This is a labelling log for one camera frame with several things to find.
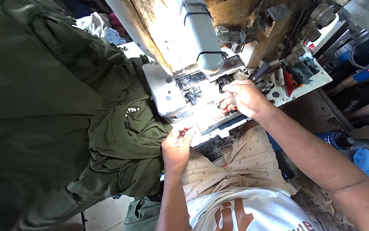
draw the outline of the hand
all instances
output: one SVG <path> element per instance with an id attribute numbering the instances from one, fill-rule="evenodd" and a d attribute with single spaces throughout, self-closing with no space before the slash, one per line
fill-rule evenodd
<path id="1" fill-rule="evenodd" d="M 182 176 L 190 155 L 194 131 L 189 127 L 174 127 L 161 143 L 165 175 Z"/>
<path id="2" fill-rule="evenodd" d="M 273 106 L 250 80 L 235 80 L 230 85 L 225 85 L 223 91 L 225 92 L 216 100 L 221 102 L 222 113 L 238 110 L 245 116 L 256 120 L 260 111 Z M 233 92 L 236 107 L 232 106 L 230 92 Z"/>

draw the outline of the white cloth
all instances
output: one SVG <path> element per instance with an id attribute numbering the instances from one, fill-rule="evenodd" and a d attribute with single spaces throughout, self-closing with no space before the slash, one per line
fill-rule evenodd
<path id="1" fill-rule="evenodd" d="M 105 38 L 106 41 L 115 45 L 126 43 L 126 40 L 120 37 L 119 32 L 111 28 L 112 25 L 104 13 L 94 12 L 89 16 L 76 19 L 76 25 L 74 25 L 74 27 L 80 28 L 100 38 Z"/>
<path id="2" fill-rule="evenodd" d="M 316 231 L 290 193 L 272 187 L 215 192 L 187 203 L 194 231 Z"/>

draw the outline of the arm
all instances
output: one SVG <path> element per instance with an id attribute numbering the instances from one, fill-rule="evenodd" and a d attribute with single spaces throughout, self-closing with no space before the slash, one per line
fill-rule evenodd
<path id="1" fill-rule="evenodd" d="M 182 174 L 189 162 L 189 147 L 194 134 L 190 128 L 173 128 L 161 144 L 165 180 L 157 223 L 158 231 L 190 230 L 182 185 Z"/>
<path id="2" fill-rule="evenodd" d="M 323 142 L 272 105 L 251 81 L 223 88 L 223 112 L 238 109 L 253 118 L 283 148 L 296 166 L 325 190 L 359 230 L 369 230 L 369 177 L 331 145 Z"/>

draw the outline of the dark green fabric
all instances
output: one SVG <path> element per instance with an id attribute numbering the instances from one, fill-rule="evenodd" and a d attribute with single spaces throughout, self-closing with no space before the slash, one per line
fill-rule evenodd
<path id="1" fill-rule="evenodd" d="M 117 194 L 159 187 L 145 57 L 71 24 L 51 0 L 0 0 L 0 230 L 52 230 Z M 129 112 L 128 108 L 139 108 Z"/>
<path id="2" fill-rule="evenodd" d="M 124 230 L 155 231 L 161 208 L 161 196 L 152 195 L 134 200 L 127 209 Z"/>

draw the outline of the right hand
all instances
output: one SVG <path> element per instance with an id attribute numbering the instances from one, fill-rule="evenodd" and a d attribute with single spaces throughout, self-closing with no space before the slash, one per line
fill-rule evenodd
<path id="1" fill-rule="evenodd" d="M 225 92 L 216 100 L 216 102 L 221 102 L 222 113 L 238 110 L 245 116 L 256 120 L 259 112 L 273 106 L 250 80 L 235 80 L 230 85 L 225 85 L 223 91 Z M 232 106 L 230 92 L 235 97 L 236 107 Z"/>

